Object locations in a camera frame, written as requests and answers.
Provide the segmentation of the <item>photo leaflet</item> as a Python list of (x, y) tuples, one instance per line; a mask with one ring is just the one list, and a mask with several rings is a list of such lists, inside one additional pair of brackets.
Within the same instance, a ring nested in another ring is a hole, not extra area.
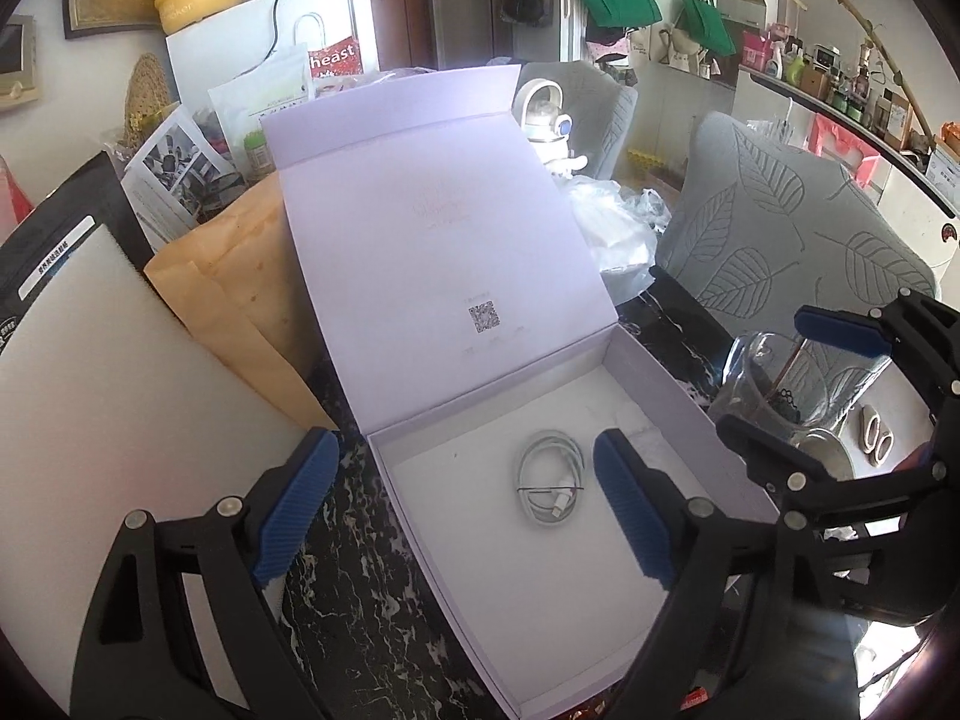
[(153, 250), (215, 218), (245, 190), (241, 174), (182, 104), (133, 154), (121, 186)]

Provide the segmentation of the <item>white small appliance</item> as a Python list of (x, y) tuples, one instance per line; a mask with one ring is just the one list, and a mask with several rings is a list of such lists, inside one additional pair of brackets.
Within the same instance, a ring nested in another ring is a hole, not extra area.
[(574, 121), (563, 104), (565, 95), (558, 83), (532, 78), (519, 86), (512, 115), (544, 168), (553, 176), (571, 179), (587, 166), (587, 158), (574, 153), (569, 144)]

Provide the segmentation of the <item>clear plastic bag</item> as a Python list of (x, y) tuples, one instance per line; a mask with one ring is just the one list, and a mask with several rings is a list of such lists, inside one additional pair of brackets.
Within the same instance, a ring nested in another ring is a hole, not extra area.
[(654, 277), (659, 238), (672, 215), (654, 188), (635, 192), (615, 181), (560, 177), (563, 200), (573, 211), (590, 256), (613, 304), (622, 305), (646, 291)]

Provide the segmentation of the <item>white open gift box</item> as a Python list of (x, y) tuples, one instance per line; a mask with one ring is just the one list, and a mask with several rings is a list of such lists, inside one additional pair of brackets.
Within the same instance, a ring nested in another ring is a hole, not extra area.
[(586, 479), (560, 525), (516, 483), (558, 476), (534, 437), (621, 427), (690, 497), (775, 506), (617, 320), (586, 241), (482, 65), (329, 94), (263, 124), (325, 346), (416, 561), (514, 718), (615, 683), (664, 603)]

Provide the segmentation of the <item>metal bowl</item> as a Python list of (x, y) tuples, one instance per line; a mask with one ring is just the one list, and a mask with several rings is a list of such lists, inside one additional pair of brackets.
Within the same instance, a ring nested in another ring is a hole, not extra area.
[(851, 481), (854, 468), (843, 442), (827, 429), (811, 429), (794, 439), (794, 445), (825, 468), (836, 481)]

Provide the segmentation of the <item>grey leaf pattern chair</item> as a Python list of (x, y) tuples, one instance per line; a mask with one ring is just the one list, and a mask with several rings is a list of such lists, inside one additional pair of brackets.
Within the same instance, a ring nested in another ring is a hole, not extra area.
[(803, 305), (864, 314), (903, 288), (937, 298), (931, 267), (836, 161), (722, 112), (693, 133), (656, 263), (732, 337), (797, 337)]

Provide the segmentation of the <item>white foam board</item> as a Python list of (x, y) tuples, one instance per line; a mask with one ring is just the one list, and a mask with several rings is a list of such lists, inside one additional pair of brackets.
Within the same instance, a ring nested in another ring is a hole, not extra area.
[(2, 631), (57, 707), (128, 512), (203, 514), (302, 436), (184, 330), (107, 229), (68, 255), (2, 353)]

